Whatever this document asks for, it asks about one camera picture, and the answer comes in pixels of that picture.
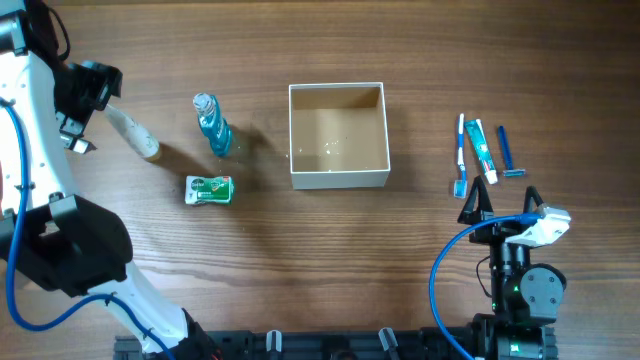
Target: toothpaste cap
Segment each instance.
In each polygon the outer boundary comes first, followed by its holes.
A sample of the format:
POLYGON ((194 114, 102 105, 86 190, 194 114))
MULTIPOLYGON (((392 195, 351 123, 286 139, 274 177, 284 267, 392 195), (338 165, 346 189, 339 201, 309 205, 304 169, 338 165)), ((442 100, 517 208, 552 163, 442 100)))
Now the toothpaste cap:
POLYGON ((496 173, 495 170, 489 170, 486 173, 484 173, 484 176, 487 177, 487 181, 489 182, 489 184, 493 185, 495 183, 498 182, 498 174, 496 173))

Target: wooden table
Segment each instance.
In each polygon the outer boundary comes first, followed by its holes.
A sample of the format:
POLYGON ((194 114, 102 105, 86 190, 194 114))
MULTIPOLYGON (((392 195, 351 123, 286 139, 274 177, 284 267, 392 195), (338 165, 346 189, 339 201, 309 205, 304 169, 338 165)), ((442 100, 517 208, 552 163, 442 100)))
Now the wooden table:
MULTIPOLYGON (((451 184, 465 112, 484 120, 500 168, 504 125, 529 174, 489 187, 497 214, 520 212, 534 184, 573 217, 532 256, 569 279, 555 325, 562 359, 640 357, 637 3, 139 2, 57 9, 71 60, 122 70, 112 103, 161 140, 164 156, 142 161, 96 114, 86 136, 98 150, 68 158, 84 195, 127 225, 144 273, 205 329, 434 326, 428 273, 463 228, 451 184), (287 86, 354 81, 385 85, 387 185, 293 191, 287 86), (191 104, 201 91, 219 97, 230 123, 261 134, 251 157, 212 154, 191 104), (237 183, 232 206, 184 204, 185 176, 221 174, 237 183)), ((466 161, 472 179, 481 169, 470 150, 466 161)), ((490 312, 474 274, 487 254, 464 241, 443 262, 447 325, 490 312)), ((77 301, 18 282, 32 321, 77 301)), ((97 307, 43 334, 18 329, 5 310, 0 325, 0 359, 109 359, 113 337, 126 334, 97 307)))

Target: open box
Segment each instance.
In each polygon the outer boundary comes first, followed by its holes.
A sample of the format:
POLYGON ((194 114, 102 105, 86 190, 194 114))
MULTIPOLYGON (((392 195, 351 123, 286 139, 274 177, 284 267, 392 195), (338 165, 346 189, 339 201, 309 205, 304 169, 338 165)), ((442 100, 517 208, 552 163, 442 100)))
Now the open box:
POLYGON ((289 85, 289 142, 294 189, 384 186, 382 83, 289 85))

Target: toiletry item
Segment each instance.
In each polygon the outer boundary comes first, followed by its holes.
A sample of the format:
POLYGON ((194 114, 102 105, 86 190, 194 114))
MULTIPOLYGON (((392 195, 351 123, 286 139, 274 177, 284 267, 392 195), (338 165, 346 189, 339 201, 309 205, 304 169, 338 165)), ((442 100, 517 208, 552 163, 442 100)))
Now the toiletry item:
POLYGON ((498 128, 498 136, 500 137, 500 145, 502 146, 502 155, 504 155, 504 164, 507 170, 502 172, 505 177, 517 177, 523 176, 526 173, 525 169, 514 169, 513 160, 511 159, 511 149, 509 149, 509 141, 507 141, 507 132, 504 130, 504 126, 498 128))
POLYGON ((467 171, 464 167, 464 114, 458 117, 458 167, 460 168, 460 180, 453 183, 453 197, 464 199, 467 197, 467 171))
POLYGON ((120 136, 141 158, 146 161, 160 158, 162 155, 160 143, 144 126, 109 104, 104 108, 104 114, 120 136))
POLYGON ((187 176, 187 189, 184 202, 187 205, 225 204, 231 203, 235 188, 230 176, 205 178, 187 176))
POLYGON ((471 138, 473 148, 476 149, 478 160, 480 160, 480 164, 484 170, 484 175, 487 177, 487 181, 491 185, 497 183, 498 174, 496 172, 496 167, 493 164, 493 160, 491 160, 489 145, 487 144, 487 139, 484 136, 484 130, 482 130, 482 121, 480 121, 480 119, 467 121, 464 123, 464 127, 469 133, 469 138, 471 138))
POLYGON ((198 112, 198 124, 204 136, 209 138, 211 150, 216 156, 227 156, 233 142, 231 128, 222 117, 220 104, 215 96, 200 93, 193 98, 198 112))

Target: soap bar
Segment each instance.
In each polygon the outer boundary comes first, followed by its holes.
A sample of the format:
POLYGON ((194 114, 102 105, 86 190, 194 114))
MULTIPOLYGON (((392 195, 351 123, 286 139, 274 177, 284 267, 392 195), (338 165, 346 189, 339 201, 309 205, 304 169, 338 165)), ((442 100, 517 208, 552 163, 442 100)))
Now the soap bar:
POLYGON ((187 189, 184 202, 187 205, 225 204, 231 203, 233 193, 233 179, 230 176, 205 178, 187 176, 187 189))

